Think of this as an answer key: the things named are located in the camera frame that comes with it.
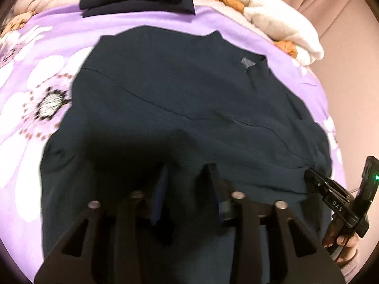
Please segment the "person's right hand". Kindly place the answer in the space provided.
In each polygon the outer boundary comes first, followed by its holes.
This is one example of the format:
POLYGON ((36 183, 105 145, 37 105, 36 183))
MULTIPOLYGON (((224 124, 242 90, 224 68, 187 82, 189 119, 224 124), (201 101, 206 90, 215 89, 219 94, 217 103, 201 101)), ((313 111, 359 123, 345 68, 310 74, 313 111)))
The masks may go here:
POLYGON ((356 247, 360 241, 360 237, 356 233, 354 235, 342 235, 338 233, 337 228, 341 225, 343 225, 343 221, 334 214, 333 220, 329 224, 324 238, 322 239, 322 245, 325 248, 329 248, 333 244, 338 244, 342 247, 342 251, 336 259, 336 263, 340 268, 350 263, 354 258, 356 255, 356 247))

